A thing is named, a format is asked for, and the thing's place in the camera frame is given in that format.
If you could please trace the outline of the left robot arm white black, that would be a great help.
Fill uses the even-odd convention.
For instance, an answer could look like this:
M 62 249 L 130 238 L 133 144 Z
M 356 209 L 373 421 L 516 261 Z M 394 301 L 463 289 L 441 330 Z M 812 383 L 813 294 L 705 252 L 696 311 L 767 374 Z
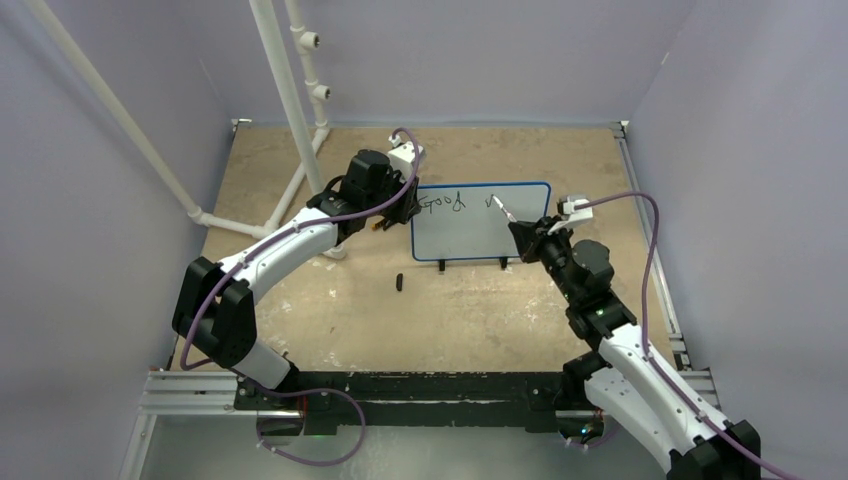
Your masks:
M 258 243 L 219 261 L 201 256 L 187 267 L 172 319 L 187 347 L 259 384 L 272 408 L 297 399 L 297 367 L 260 340 L 255 307 L 302 264 L 363 230 L 372 217 L 406 224 L 417 199 L 423 147 L 408 141 L 388 153 L 362 149 L 295 217 Z

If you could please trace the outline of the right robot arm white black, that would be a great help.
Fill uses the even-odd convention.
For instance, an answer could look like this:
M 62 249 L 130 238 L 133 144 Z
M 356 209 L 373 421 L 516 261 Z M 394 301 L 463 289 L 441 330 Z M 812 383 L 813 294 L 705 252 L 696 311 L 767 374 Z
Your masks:
M 591 352 L 572 361 L 561 381 L 564 399 L 591 403 L 654 458 L 668 479 L 759 479 L 761 439 L 747 421 L 732 422 L 651 343 L 646 330 L 614 292 L 608 248 L 571 241 L 557 220 L 508 223 L 520 259 L 540 263 L 568 303 L 575 335 Z

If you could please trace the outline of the blue framed whiteboard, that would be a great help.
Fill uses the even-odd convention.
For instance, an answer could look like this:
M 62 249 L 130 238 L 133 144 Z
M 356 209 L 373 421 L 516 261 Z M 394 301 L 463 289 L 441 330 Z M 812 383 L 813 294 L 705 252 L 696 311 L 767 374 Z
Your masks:
M 421 212 L 411 220 L 415 260 L 462 261 L 516 258 L 505 208 L 516 219 L 545 216 L 552 187 L 543 181 L 422 185 Z

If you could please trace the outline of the white marker pen black cap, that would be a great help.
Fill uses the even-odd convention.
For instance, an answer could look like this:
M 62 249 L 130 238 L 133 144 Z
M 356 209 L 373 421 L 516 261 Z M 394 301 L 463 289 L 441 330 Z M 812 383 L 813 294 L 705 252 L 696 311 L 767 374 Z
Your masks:
M 516 217 L 508 210 L 506 205 L 498 196 L 492 195 L 491 199 L 510 223 L 515 223 L 517 221 Z

